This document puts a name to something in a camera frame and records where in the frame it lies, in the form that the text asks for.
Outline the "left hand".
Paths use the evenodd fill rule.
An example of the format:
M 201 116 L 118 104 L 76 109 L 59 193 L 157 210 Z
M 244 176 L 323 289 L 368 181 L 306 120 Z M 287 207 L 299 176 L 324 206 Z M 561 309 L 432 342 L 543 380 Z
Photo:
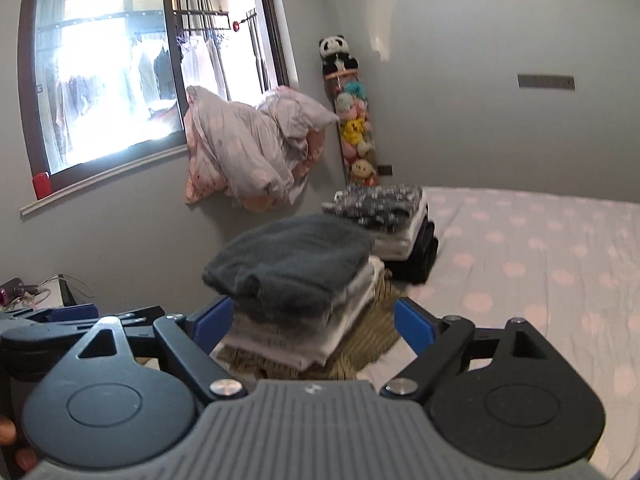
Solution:
M 32 448 L 18 448 L 17 430 L 11 419 L 0 416 L 0 441 L 2 448 L 14 451 L 14 460 L 24 472 L 29 472 L 38 465 L 38 457 Z

